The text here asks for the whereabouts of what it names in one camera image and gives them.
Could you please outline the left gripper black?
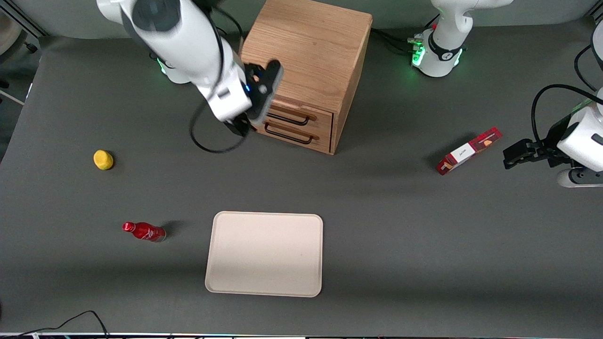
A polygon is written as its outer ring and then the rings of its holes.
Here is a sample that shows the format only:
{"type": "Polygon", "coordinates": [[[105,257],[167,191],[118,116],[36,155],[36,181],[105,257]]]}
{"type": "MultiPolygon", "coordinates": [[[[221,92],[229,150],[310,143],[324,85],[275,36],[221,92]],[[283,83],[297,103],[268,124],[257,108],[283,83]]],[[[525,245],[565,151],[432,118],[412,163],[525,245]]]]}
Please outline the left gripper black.
{"type": "MultiPolygon", "coordinates": [[[[573,166],[573,159],[562,152],[557,146],[558,142],[562,140],[564,133],[566,133],[570,120],[571,118],[562,118],[553,124],[545,139],[542,141],[544,146],[542,154],[549,158],[549,167],[551,168],[563,164],[569,164],[571,167],[573,166]]],[[[511,169],[519,164],[542,161],[542,154],[539,150],[540,147],[533,141],[518,141],[512,144],[512,146],[509,146],[503,151],[504,168],[511,169]]]]}

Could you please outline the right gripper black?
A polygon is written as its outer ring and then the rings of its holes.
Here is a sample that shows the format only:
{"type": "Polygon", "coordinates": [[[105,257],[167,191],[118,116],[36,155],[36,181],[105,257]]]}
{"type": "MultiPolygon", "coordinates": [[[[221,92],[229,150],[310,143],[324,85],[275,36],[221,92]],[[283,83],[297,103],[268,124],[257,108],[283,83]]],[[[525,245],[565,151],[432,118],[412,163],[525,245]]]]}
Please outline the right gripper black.
{"type": "Polygon", "coordinates": [[[265,67],[257,64],[244,64],[244,89],[252,106],[246,111],[250,120],[235,118],[231,122],[231,131],[235,135],[246,138],[250,131],[253,131],[253,125],[259,125],[265,121],[283,75],[284,68],[278,60],[269,60],[265,67]]]}

